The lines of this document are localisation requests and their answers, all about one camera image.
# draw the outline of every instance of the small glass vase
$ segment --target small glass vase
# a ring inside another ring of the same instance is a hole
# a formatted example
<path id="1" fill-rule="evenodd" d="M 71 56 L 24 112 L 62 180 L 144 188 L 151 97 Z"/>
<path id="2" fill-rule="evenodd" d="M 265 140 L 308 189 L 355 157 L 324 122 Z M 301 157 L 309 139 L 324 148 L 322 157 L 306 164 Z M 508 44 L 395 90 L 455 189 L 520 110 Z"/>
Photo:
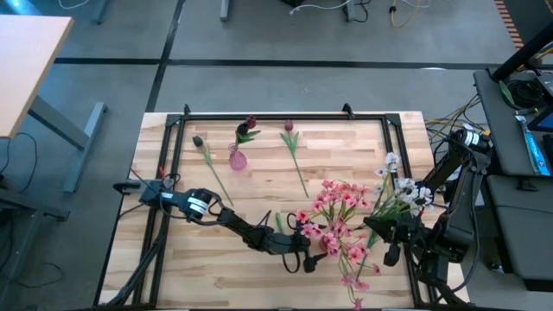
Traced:
<path id="1" fill-rule="evenodd" d="M 238 150 L 238 145 L 231 143 L 228 146 L 228 149 L 231 151 L 231 154 L 228 157 L 228 163 L 231 168 L 236 171 L 244 169 L 246 165 L 248 165 L 248 159 L 241 151 Z"/>

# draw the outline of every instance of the green stem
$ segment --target green stem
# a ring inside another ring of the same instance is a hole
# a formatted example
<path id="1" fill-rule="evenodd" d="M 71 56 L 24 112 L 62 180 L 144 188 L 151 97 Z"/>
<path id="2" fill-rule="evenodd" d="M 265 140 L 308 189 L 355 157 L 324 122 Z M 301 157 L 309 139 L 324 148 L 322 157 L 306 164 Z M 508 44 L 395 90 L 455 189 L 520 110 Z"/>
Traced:
<path id="1" fill-rule="evenodd" d="M 296 165 L 297 174 L 300 175 L 300 181 L 302 182 L 303 191 L 305 192 L 305 196 L 309 197 L 308 190 L 305 188 L 305 184 L 303 183 L 302 172 L 300 172 L 300 168 L 297 166 L 296 156 L 293 153 L 292 153 L 292 159 L 294 159 L 294 164 Z"/>
<path id="2" fill-rule="evenodd" d="M 231 202 L 231 206 L 234 206 L 234 203 L 232 203 L 232 200 L 231 200 L 231 196 L 228 195 L 228 192 L 226 191 L 225 186 L 223 186 L 223 182 L 219 179 L 217 172 L 215 172 L 215 168 L 213 168 L 213 165 L 207 164 L 207 166 L 212 170 L 213 174 L 215 175 L 215 178 L 217 178 L 217 181 L 221 185 L 221 188 L 223 189 L 223 192 L 225 193 L 226 198 L 228 199 L 229 202 Z"/>

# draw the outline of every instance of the wooden table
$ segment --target wooden table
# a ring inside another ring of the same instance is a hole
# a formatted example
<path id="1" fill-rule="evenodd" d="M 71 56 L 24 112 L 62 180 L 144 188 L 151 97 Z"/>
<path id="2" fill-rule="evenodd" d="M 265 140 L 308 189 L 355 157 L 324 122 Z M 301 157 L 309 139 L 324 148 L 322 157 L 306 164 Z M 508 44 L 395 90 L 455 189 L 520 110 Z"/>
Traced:
<path id="1" fill-rule="evenodd" d="M 80 172 L 106 110 L 97 103 L 84 130 L 37 96 L 73 25 L 71 17 L 0 15 L 0 137 L 13 138 L 27 114 L 71 143 L 77 153 L 64 185 L 77 188 Z"/>
<path id="2" fill-rule="evenodd" d="M 405 142 L 413 175 L 421 179 L 433 161 L 421 112 L 401 112 Z M 150 113 L 143 119 L 132 167 L 143 178 L 153 179 L 161 147 L 166 114 Z M 324 179 L 344 180 L 373 186 L 380 179 L 373 173 L 384 166 L 385 146 L 381 124 L 374 121 L 296 121 L 300 132 L 297 161 L 311 199 L 307 199 L 298 180 L 288 149 L 279 136 L 283 122 L 258 122 L 262 133 L 240 149 L 248 157 L 248 167 L 240 173 L 228 166 L 228 144 L 232 142 L 236 121 L 187 121 L 182 146 L 178 191 L 206 187 L 225 197 L 202 155 L 192 143 L 200 135 L 212 150 L 219 177 L 234 202 L 233 209 L 246 221 L 256 224 L 268 210 L 281 214 L 310 208 L 310 201 L 321 191 Z M 398 150 L 397 141 L 394 150 Z M 168 163 L 172 155 L 169 151 Z M 138 194 L 125 197 L 121 211 L 137 204 Z M 424 214 L 432 225 L 442 212 Z M 99 302 L 107 302 L 118 292 L 136 268 L 143 242 L 148 209 L 124 215 L 118 222 L 111 256 Z M 356 216 L 361 223 L 364 215 Z M 274 216 L 271 226 L 276 226 Z M 365 308 L 412 307 L 404 259 L 395 267 L 382 264 L 387 245 L 372 248 L 370 262 L 379 263 L 382 275 L 364 270 L 363 279 L 371 289 L 364 294 Z M 145 291 L 149 292 L 147 275 Z M 160 308 L 350 308 L 346 288 L 340 285 L 336 259 L 320 261 L 311 274 L 285 271 L 281 258 L 248 249 L 241 238 L 226 228 L 200 227 L 171 219 L 163 265 L 158 307 Z M 463 280 L 459 264 L 450 264 L 449 282 Z M 463 289 L 460 297 L 467 300 Z"/>

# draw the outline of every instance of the black metal frame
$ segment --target black metal frame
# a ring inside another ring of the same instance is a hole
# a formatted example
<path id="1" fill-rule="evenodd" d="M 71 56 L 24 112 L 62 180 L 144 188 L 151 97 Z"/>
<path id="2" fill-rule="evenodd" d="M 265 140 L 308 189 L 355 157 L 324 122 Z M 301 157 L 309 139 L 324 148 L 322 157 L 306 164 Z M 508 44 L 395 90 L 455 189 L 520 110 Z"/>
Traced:
<path id="1" fill-rule="evenodd" d="M 162 147 L 160 151 L 159 160 L 157 163 L 157 168 L 165 167 L 169 138 L 171 136 L 172 128 L 175 125 L 178 125 L 177 138 L 175 140 L 175 152 L 173 155 L 173 161 L 171 163 L 170 173 L 175 174 L 179 168 L 179 154 L 181 153 L 182 138 L 184 137 L 184 128 L 187 121 L 218 121 L 218 120 L 244 120 L 248 117 L 249 114 L 190 114 L 188 106 L 185 106 L 184 114 L 169 114 L 165 122 L 165 130 L 163 132 Z M 396 135 L 397 135 L 397 144 L 399 147 L 399 155 L 401 157 L 402 166 L 404 169 L 405 177 L 412 177 L 410 170 L 409 155 L 407 154 L 407 146 L 405 144 L 403 128 L 401 124 L 401 118 L 397 113 L 383 113 L 383 114 L 354 114 L 352 108 L 349 104 L 345 104 L 342 112 L 338 113 L 266 113 L 256 115 L 257 120 L 285 120 L 285 119 L 295 119 L 295 120 L 372 120 L 379 121 L 382 125 L 385 149 L 386 152 L 393 152 L 393 144 L 391 140 L 390 126 L 394 126 Z M 161 178 L 161 173 L 157 172 L 156 178 Z M 170 206 L 166 207 L 168 212 L 170 212 Z M 146 222 L 146 228 L 144 231 L 143 239 L 143 248 L 141 253 L 141 260 L 144 258 L 144 255 L 149 250 L 152 243 L 152 236 L 156 222 L 157 210 L 154 207 L 151 207 L 148 214 L 148 220 Z M 163 214 L 162 224 L 160 226 L 160 233 L 168 231 L 170 217 Z M 159 252 L 156 254 L 156 263 L 152 278 L 152 286 L 149 293 L 149 300 L 147 303 L 142 302 L 142 292 L 143 292 L 143 277 L 137 283 L 134 289 L 134 295 L 132 298 L 132 304 L 126 306 L 99 306 L 99 297 L 104 283 L 105 272 L 107 269 L 107 264 L 109 262 L 109 257 L 111 255 L 111 246 L 113 244 L 113 239 L 115 238 L 115 231 L 117 229 L 117 223 L 114 225 L 113 234 L 111 237 L 110 249 L 105 259 L 104 271 L 100 278 L 98 285 L 96 298 L 92 308 L 89 310 L 142 310 L 146 308 L 154 308 L 157 304 L 157 298 L 159 295 L 159 286 L 162 277 L 162 266 L 163 266 L 163 257 L 165 253 L 165 241 L 167 240 L 167 235 L 163 239 L 163 246 L 160 248 Z M 418 281 L 415 277 L 414 272 L 414 262 L 412 256 L 410 255 L 410 250 L 407 245 L 404 245 L 405 249 L 405 259 L 407 263 L 408 276 L 410 279 L 411 294 L 413 296 L 414 308 L 420 308 L 426 306 L 426 302 L 423 301 L 423 298 L 420 294 L 420 289 Z M 435 290 L 429 288 L 429 298 L 430 302 L 434 302 L 436 299 Z"/>

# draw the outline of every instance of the gray floor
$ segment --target gray floor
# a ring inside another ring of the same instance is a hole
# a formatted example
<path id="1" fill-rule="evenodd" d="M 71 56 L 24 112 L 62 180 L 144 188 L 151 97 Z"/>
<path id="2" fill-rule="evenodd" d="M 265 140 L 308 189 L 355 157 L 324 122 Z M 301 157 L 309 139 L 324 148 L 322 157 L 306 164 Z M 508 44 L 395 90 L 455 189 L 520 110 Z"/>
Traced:
<path id="1" fill-rule="evenodd" d="M 0 3 L 0 13 L 10 13 L 6 3 L 13 1 Z M 91 21 L 95 0 L 69 11 L 60 10 L 56 0 L 33 3 L 29 14 L 76 18 L 61 56 L 159 58 L 177 1 L 116 0 L 101 26 Z M 187 0 L 171 58 L 498 63 L 514 51 L 493 0 L 434 0 L 402 29 L 390 27 L 389 3 L 373 0 L 369 22 L 347 24 L 338 11 L 305 9 L 290 16 L 276 0 L 235 0 L 230 21 L 221 24 L 219 0 Z M 399 3 L 402 19 L 411 7 Z M 50 71 L 40 94 L 75 123 L 84 124 L 97 101 L 110 110 L 80 189 L 69 195 L 60 187 L 71 146 L 32 118 L 25 120 L 22 131 L 39 144 L 38 169 L 27 195 L 70 210 L 71 216 L 66 223 L 46 219 L 23 280 L 47 281 L 53 271 L 45 262 L 58 264 L 66 277 L 41 289 L 12 286 L 15 305 L 61 310 L 92 304 L 121 200 L 111 184 L 128 172 L 155 74 L 155 66 L 131 65 L 54 65 Z M 193 111 L 336 111 L 347 102 L 358 111 L 418 110 L 433 118 L 465 104 L 475 94 L 473 83 L 472 72 L 462 70 L 168 67 L 156 111 L 181 111 L 185 103 Z M 479 107 L 469 116 L 485 120 Z M 0 163 L 6 143 L 0 144 Z M 7 176 L 19 187 L 31 169 L 31 144 L 18 137 L 11 148 Z M 483 267 L 468 290 L 482 306 L 553 307 L 553 295 L 527 292 L 516 277 Z"/>

